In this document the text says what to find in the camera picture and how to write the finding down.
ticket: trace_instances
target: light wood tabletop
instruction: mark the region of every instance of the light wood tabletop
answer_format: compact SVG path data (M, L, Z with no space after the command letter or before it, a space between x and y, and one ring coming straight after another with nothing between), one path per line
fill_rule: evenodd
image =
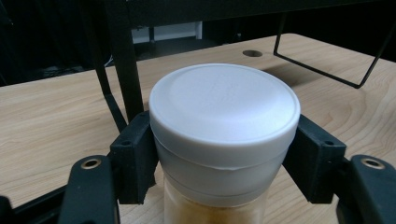
M346 157L366 154L396 166L396 63L379 60L359 90L273 56L275 37L202 49L138 63L145 108L163 76L198 63L235 63L282 79L299 97L302 113L347 145ZM242 52L254 49L261 57ZM279 52L359 82L372 56L300 35L282 35ZM114 67L107 68L123 111ZM67 182L74 162L106 155L118 130L94 71L0 88L0 194L13 206ZM122 223L163 223L163 172L143 205L122 205ZM306 201L281 168L269 189L264 223L337 223L332 204Z

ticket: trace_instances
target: bottle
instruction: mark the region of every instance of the bottle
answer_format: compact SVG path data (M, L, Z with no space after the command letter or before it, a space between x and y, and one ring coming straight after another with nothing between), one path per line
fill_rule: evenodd
M262 223L300 117L292 89L254 68L199 64L163 77L148 103L164 222Z

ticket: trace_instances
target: wood grain surface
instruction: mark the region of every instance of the wood grain surface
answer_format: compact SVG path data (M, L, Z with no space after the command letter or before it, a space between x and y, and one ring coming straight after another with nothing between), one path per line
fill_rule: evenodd
M355 90L273 56L274 37L202 49L138 63L145 108L153 85L198 63L236 63L270 73L296 92L302 113L347 145L346 157L366 154L396 165L396 63L379 60L366 85ZM248 57L244 50L258 50ZM300 35L282 35L279 52L359 82L373 57ZM123 110L114 67L110 85ZM0 194L13 206L67 182L71 165L106 155L117 127L93 71L0 88ZM163 172L156 171L145 204L122 205L122 223L163 223ZM264 223L337 223L332 204L306 201L281 168L269 189Z

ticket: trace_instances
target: white plastic cap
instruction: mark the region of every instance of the white plastic cap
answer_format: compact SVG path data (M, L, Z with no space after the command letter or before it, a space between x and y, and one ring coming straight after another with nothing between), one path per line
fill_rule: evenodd
M263 183L267 177L239 171L252 174L252 167L260 169L277 160L275 173L268 174L273 178L300 117L296 95L281 80L257 69L220 63L165 76L151 92L149 110L160 161L171 183L198 202L221 206L229 204L224 198L242 203L244 197L235 201L233 195L241 198L268 188L272 179ZM254 178L260 183L250 185ZM234 183L225 186L227 181ZM223 203L212 202L211 196Z

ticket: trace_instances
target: transparent bottle body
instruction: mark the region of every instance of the transparent bottle body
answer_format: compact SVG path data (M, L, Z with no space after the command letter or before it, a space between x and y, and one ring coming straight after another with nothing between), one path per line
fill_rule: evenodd
M164 180L165 224L253 224L264 219L266 191L255 200L230 207L197 203L182 195L166 178Z

